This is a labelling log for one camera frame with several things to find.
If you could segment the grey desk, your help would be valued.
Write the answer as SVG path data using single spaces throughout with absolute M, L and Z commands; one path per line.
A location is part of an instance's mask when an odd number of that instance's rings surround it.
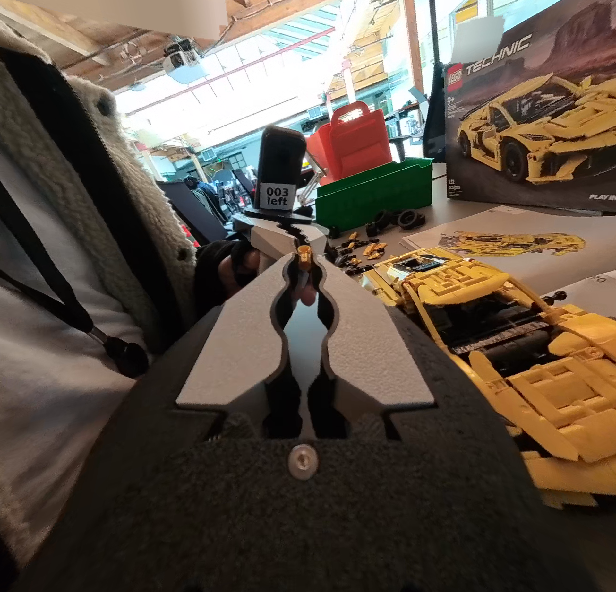
M 435 206 L 430 208 L 428 224 L 423 226 L 421 231 L 453 222 L 458 219 L 470 217 L 477 213 L 497 207 L 494 204 L 486 204 L 486 209 L 480 210 L 478 204 L 474 204 L 474 206 L 471 207 L 470 203 L 463 201 L 449 201 L 449 204 L 450 206 L 445 207 L 445 200 L 437 201 Z M 544 209 L 542 211 L 529 208 L 522 210 L 548 214 Z M 559 211 L 559 213 L 554 213 L 551 215 L 592 217 L 590 215 L 581 215 L 579 213 L 567 211 Z M 402 235 L 398 234 L 398 236 L 400 237 L 398 244 L 403 245 Z M 402 250 L 402 248 L 396 247 L 391 242 L 386 249 L 384 257 L 382 257 L 377 263 L 385 261 L 390 257 L 397 257 L 407 252 L 421 249 L 410 249 L 409 247 L 406 247 L 405 250 Z M 551 296 L 553 294 L 537 295 L 544 297 Z M 556 533 L 557 539 L 569 541 L 581 550 L 581 557 L 584 559 L 586 565 L 590 567 L 591 573 L 596 578 L 599 588 L 602 591 L 615 591 L 615 496 L 595 495 L 595 506 L 565 504 L 562 508 L 555 508 L 547 505 L 543 499 L 542 491 L 539 488 L 537 488 L 537 490 L 540 492 L 541 499 L 548 508 L 548 511 L 551 514 L 554 514 L 555 518 L 559 518 L 559 520 L 562 521 L 562 524 L 559 526 Z

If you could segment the white ceiling device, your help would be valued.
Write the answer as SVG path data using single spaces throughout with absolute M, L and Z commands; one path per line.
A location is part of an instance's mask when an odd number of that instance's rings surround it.
M 163 70 L 177 83 L 189 85 L 206 79 L 201 50 L 191 38 L 181 38 L 164 48 Z

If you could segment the black pedestal fan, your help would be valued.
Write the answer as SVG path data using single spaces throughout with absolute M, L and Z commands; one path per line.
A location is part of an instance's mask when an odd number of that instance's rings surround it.
M 438 28 L 437 28 L 437 13 L 435 0 L 428 0 L 429 3 L 429 17 L 431 25 L 431 41 L 432 51 L 434 56 L 434 65 L 438 67 L 441 64 L 441 54 L 438 43 Z

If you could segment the green plastic bin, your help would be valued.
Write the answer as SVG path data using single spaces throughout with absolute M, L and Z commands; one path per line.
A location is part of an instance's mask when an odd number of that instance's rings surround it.
M 408 157 L 319 187 L 315 221 L 344 232 L 373 221 L 382 210 L 432 204 L 432 159 Z

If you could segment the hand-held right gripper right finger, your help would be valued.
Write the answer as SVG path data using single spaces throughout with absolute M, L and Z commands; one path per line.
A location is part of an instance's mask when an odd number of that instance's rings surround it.
M 434 396 L 388 308 L 325 257 L 314 260 L 317 316 L 326 329 L 309 388 L 316 437 L 347 437 L 366 414 L 432 408 Z

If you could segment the brick set box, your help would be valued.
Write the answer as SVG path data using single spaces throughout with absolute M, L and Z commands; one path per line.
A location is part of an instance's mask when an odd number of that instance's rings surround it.
M 496 51 L 445 70 L 447 196 L 615 213 L 615 0 L 500 0 Z

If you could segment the black background table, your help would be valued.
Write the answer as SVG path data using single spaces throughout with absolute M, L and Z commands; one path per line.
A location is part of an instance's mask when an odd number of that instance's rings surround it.
M 157 182 L 157 186 L 200 246 L 228 238 L 223 224 L 183 181 Z

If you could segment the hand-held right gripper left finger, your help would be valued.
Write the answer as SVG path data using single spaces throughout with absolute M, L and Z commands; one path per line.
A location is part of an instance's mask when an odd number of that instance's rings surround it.
M 266 437 L 298 437 L 301 391 L 284 328 L 295 309 L 287 254 L 228 300 L 176 399 L 182 410 L 243 414 Z

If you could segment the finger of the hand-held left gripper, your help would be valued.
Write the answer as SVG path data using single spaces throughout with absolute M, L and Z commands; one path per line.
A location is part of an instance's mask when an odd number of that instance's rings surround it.
M 277 223 L 253 223 L 250 245 L 259 252 L 259 265 L 272 265 L 288 254 L 296 254 L 297 239 Z
M 327 233 L 319 226 L 299 224 L 299 245 L 309 245 L 312 249 L 312 257 L 324 256 L 327 242 Z

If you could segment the black monitor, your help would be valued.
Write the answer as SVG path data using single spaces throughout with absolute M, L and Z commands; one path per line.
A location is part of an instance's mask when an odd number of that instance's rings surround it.
M 423 156 L 436 163 L 445 163 L 445 84 L 442 62 L 435 63 L 432 92 L 428 102 L 423 132 Z

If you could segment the pile of yellow black pieces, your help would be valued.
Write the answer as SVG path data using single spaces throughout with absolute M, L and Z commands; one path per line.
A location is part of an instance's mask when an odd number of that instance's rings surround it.
M 325 258 L 350 275 L 362 274 L 384 257 L 388 244 L 376 236 L 353 231 L 344 238 L 328 240 Z

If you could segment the red plastic carry case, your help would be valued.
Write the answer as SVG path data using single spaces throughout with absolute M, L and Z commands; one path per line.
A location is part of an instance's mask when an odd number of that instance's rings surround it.
M 362 101 L 335 110 L 331 121 L 306 139 L 306 146 L 329 182 L 392 162 L 384 115 Z

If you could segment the yellow brick car model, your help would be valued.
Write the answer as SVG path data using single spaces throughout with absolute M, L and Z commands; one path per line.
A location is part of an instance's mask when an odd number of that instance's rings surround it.
M 361 285 L 411 318 L 486 397 L 547 505 L 615 496 L 614 318 L 445 249 L 390 257 Z

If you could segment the light grey hoodie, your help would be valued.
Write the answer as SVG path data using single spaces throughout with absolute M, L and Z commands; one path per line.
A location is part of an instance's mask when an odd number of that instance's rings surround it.
M 95 326 L 146 350 L 142 331 L 104 289 L 79 241 L 4 154 L 1 183 Z M 1 488 L 31 537 L 54 525 L 89 449 L 133 383 L 102 346 L 1 284 Z

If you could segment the instruction booklet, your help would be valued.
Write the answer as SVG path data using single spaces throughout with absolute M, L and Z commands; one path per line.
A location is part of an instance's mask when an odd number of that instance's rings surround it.
M 615 316 L 615 218 L 551 215 L 504 205 L 404 236 L 496 266 L 539 295 Z

